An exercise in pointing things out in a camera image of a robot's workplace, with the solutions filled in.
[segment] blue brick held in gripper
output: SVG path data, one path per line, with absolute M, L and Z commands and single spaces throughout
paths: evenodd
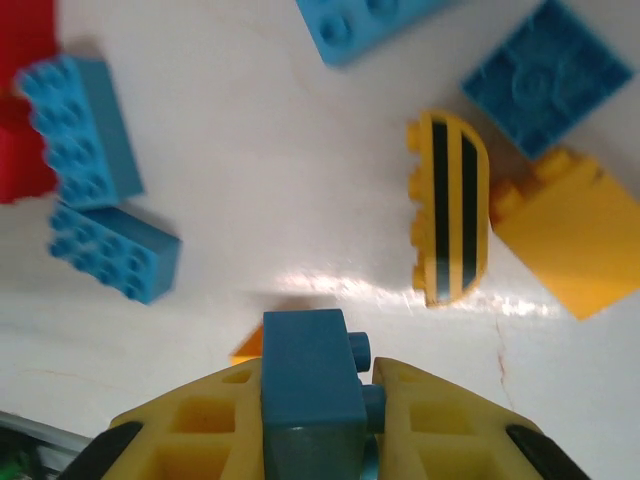
M 535 160 L 632 77 L 566 6 L 546 0 L 462 89 Z
M 49 253 L 127 298 L 149 304 L 173 287 L 181 242 L 116 208 L 56 204 Z
M 325 64 L 345 65 L 451 0 L 296 0 Z
M 85 210 L 143 192 L 104 61 L 62 54 L 23 70 L 17 82 L 33 106 L 31 123 L 45 138 L 62 201 Z
M 359 480 L 368 435 L 384 430 L 384 389 L 358 379 L 366 334 L 348 334 L 340 310 L 263 318 L 266 480 Z

